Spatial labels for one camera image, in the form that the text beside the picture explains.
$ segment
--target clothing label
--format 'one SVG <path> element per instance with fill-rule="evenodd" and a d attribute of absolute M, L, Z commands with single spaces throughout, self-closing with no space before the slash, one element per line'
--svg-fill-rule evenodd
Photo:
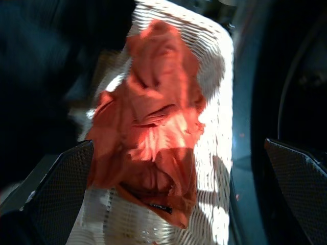
<path fill-rule="evenodd" d="M 149 204 L 151 207 L 157 208 L 157 209 L 161 209 L 162 211 L 167 212 L 168 214 L 172 214 L 172 209 L 166 206 L 161 206 L 161 205 L 157 205 L 157 204 Z"/>

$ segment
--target orange shirt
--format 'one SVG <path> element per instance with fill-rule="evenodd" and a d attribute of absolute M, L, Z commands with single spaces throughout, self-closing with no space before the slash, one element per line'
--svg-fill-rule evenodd
<path fill-rule="evenodd" d="M 186 228 L 196 204 L 193 148 L 203 133 L 199 62 L 173 26 L 155 20 L 127 38 L 130 76 L 103 91 L 87 135 L 95 145 L 88 186 L 116 187 Z"/>

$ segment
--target laundry basket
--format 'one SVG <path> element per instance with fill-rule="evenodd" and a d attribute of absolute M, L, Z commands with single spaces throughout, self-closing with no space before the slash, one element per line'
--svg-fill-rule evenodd
<path fill-rule="evenodd" d="M 198 82 L 207 99 L 200 115 L 204 133 L 194 148 L 198 203 L 183 230 L 152 211 L 127 202 L 115 189 L 89 189 L 67 244 L 227 244 L 229 174 L 232 145 L 232 62 L 229 34 L 217 23 L 164 0 L 137 0 L 129 35 L 153 19 L 174 25 L 200 62 Z M 108 61 L 96 92 L 113 91 L 128 76 L 131 59 L 123 50 Z M 81 139 L 91 127 L 94 109 L 83 120 Z"/>

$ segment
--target dark fabric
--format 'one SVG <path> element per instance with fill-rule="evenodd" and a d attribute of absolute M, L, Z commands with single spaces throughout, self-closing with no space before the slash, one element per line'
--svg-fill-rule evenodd
<path fill-rule="evenodd" d="M 0 1 L 0 190 L 76 144 L 66 102 L 88 94 L 102 49 L 120 50 L 133 0 Z"/>

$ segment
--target black mesh panel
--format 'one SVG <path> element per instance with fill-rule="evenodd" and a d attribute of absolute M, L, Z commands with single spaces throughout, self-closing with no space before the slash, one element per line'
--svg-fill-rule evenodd
<path fill-rule="evenodd" d="M 93 156 L 87 141 L 63 153 L 24 207 L 47 244 L 66 244 L 81 208 Z"/>
<path fill-rule="evenodd" d="M 275 140 L 265 142 L 282 193 L 313 244 L 327 242 L 327 174 L 312 154 Z"/>

